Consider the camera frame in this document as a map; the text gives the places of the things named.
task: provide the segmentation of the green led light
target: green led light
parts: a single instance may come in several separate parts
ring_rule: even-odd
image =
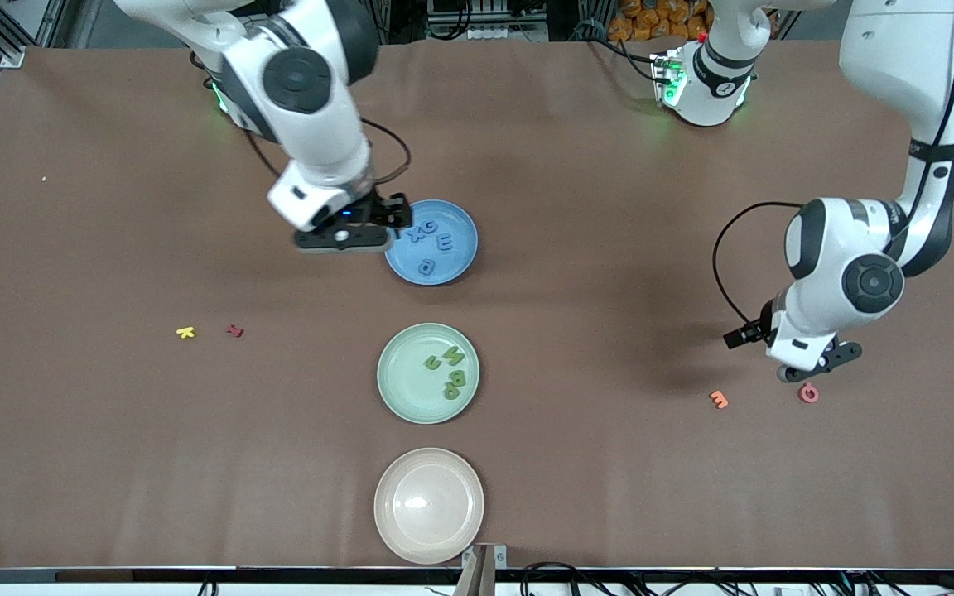
[[[216,87],[215,83],[212,84],[212,92],[215,94],[217,101],[219,101],[219,109],[227,113],[227,104],[223,101],[223,95],[219,94],[219,87]]]
[[[675,106],[679,103],[679,97],[682,94],[682,88],[687,86],[687,73],[679,72],[678,78],[673,80],[665,91],[665,103]]]
[[[742,84],[742,90],[739,91],[739,98],[738,98],[738,101],[735,102],[735,107],[739,107],[740,105],[742,105],[742,102],[745,101],[745,91],[746,89],[749,89],[749,83],[752,82],[752,80],[753,80],[752,78],[746,79],[745,83]]]

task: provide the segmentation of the green plate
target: green plate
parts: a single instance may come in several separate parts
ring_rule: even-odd
[[[403,329],[378,360],[378,391],[389,410],[417,424],[455,418],[477,393],[473,344],[451,327],[423,322]]]

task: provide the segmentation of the black cable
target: black cable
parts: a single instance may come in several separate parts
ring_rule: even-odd
[[[467,29],[470,29],[470,19],[473,18],[473,3],[470,0],[465,0],[465,4],[459,4],[459,20],[455,23],[448,32],[447,35],[438,35],[434,31],[429,31],[429,37],[434,39],[440,39],[440,41],[451,41],[451,39],[458,39]],[[463,12],[465,12],[466,23],[462,22]]]
[[[410,147],[407,146],[407,142],[402,140],[400,138],[400,135],[397,135],[395,132],[390,131],[390,129],[387,128],[387,126],[378,124],[374,120],[370,120],[370,118],[360,118],[359,120],[363,121],[363,124],[368,124],[370,126],[373,126],[374,128],[377,128],[381,132],[385,132],[386,135],[393,137],[393,140],[395,142],[400,143],[400,147],[404,150],[404,163],[402,164],[402,166],[397,167],[397,169],[393,170],[393,172],[389,172],[385,176],[382,176],[381,178],[378,178],[377,180],[375,180],[374,184],[385,185],[388,182],[396,180],[398,177],[401,176],[402,173],[407,171],[408,167],[410,167],[410,163],[412,163],[412,154],[410,154]]]
[[[660,596],[659,593],[654,592],[652,589],[647,586],[647,574],[644,572],[639,572],[639,577],[636,578],[636,585],[643,591],[647,596]]]
[[[672,596],[673,593],[677,592],[680,588],[682,588],[682,586],[692,582],[692,580],[694,580],[693,577],[688,577],[687,579],[679,582],[679,584],[673,585],[672,588],[666,589],[665,594],[662,594],[662,596]]]
[[[520,581],[520,584],[518,585],[518,589],[522,596],[530,596],[529,575],[533,572],[537,572],[537,570],[545,569],[545,567],[561,567],[562,569],[570,570],[573,574],[575,574],[575,578],[573,578],[571,582],[576,581],[576,577],[579,577],[580,579],[584,580],[584,582],[593,586],[593,588],[598,589],[599,592],[605,594],[606,596],[617,596],[613,592],[610,592],[610,589],[607,589],[601,581],[591,579],[591,577],[588,576],[588,574],[582,572],[582,570],[579,570],[568,563],[561,563],[559,561],[544,561],[541,563],[533,563],[533,565],[528,565],[525,567],[525,570],[522,573],[522,581]]]
[[[617,44],[620,44],[620,49],[624,50],[623,41],[618,41]],[[626,50],[624,50],[624,57],[628,58],[628,64],[632,65],[632,68],[635,69],[635,72],[639,72],[639,76],[641,76],[641,78],[644,78],[646,80],[651,80],[651,82],[653,83],[660,83],[660,84],[672,83],[672,80],[670,79],[665,79],[662,76],[651,76],[650,74],[643,72],[643,69],[639,68],[639,65],[635,64],[635,60],[632,60],[632,54],[629,54],[628,52],[626,52]]]
[[[272,166],[272,163],[268,160],[267,156],[264,155],[264,151],[261,150],[260,146],[257,144],[257,140],[253,139],[253,131],[249,131],[248,128],[245,129],[245,138],[249,140],[249,146],[253,148],[257,157],[260,158],[260,161],[263,163],[264,167],[268,172],[275,175],[275,177],[281,176],[281,172],[275,169],[275,166]]]
[[[599,39],[597,37],[581,37],[579,41],[590,41],[590,42],[594,42],[595,44],[606,46],[606,48],[609,48],[610,52],[617,54],[617,56],[631,57],[631,60],[635,60],[637,61],[637,63],[656,64],[658,62],[658,58],[648,58],[647,56],[629,54],[628,52],[626,52],[626,50],[618,50],[617,46],[614,46],[613,44],[609,44],[609,42],[602,41],[602,39]]]
[[[892,589],[897,594],[900,594],[900,596],[912,596],[908,592],[905,592],[904,588],[901,588],[901,586],[894,584],[894,582],[883,579],[881,576],[879,576],[879,574],[875,572],[870,572],[870,574],[872,577],[874,577],[875,580],[882,582],[882,584],[888,585],[890,589]]]
[[[716,584],[715,586],[727,596],[753,596],[753,594],[746,593],[744,589],[740,589],[738,584]]]
[[[792,20],[792,21],[790,22],[790,24],[788,24],[787,30],[785,30],[785,31],[781,31],[781,30],[780,30],[780,31],[779,31],[779,39],[785,39],[785,38],[787,38],[787,34],[790,33],[790,31],[794,30],[794,26],[795,26],[795,24],[797,24],[798,19],[800,19],[800,18],[802,18],[802,11],[797,11],[797,14],[794,15],[794,20]]]
[[[219,584],[211,580],[212,572],[205,574],[205,581],[201,582],[200,588],[197,589],[197,596],[205,596],[205,590],[207,588],[212,588],[209,591],[209,596],[219,596]]]
[[[724,240],[724,234],[727,234],[727,230],[730,230],[731,226],[735,225],[735,222],[738,222],[739,219],[742,219],[743,215],[746,215],[750,211],[753,211],[754,209],[758,209],[761,207],[790,207],[793,209],[800,209],[801,207],[803,207],[803,204],[783,203],[782,201],[778,201],[778,200],[765,200],[763,203],[751,204],[749,207],[746,207],[742,211],[739,211],[738,214],[734,216],[734,218],[731,218],[731,220],[727,222],[727,225],[724,226],[724,229],[720,230],[720,234],[718,235],[718,237],[716,237],[716,242],[712,244],[712,276],[713,278],[716,279],[716,287],[720,288],[720,294],[723,295],[724,300],[727,301],[727,305],[730,306],[730,308],[734,310],[735,313],[738,314],[739,318],[741,318],[742,321],[745,322],[746,324],[749,323],[749,317],[745,316],[745,313],[742,312],[742,309],[739,309],[738,306],[735,305],[735,302],[731,300],[730,296],[727,295],[727,290],[724,290],[724,282],[720,281],[720,267],[719,267],[719,264],[716,263],[716,256],[718,256],[718,254],[720,253],[720,241]],[[764,337],[764,332],[761,332],[759,330],[758,332],[761,334],[761,339],[766,340],[766,337]]]

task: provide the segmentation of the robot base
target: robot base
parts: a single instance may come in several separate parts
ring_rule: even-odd
[[[654,83],[654,95],[658,104],[677,113],[679,118],[696,126],[715,126],[723,124],[727,118],[745,101],[745,91],[752,82],[752,76],[735,89],[722,89],[725,97],[716,97],[696,76],[687,72],[688,65],[694,64],[694,53],[701,48],[700,42],[688,41],[682,48],[668,50],[664,56],[651,55],[651,72],[655,79],[666,83]]]

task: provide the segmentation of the blue plate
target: blue plate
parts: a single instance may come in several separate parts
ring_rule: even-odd
[[[385,252],[397,275],[418,286],[439,286],[462,275],[477,256],[477,226],[457,204],[420,200],[413,225]]]

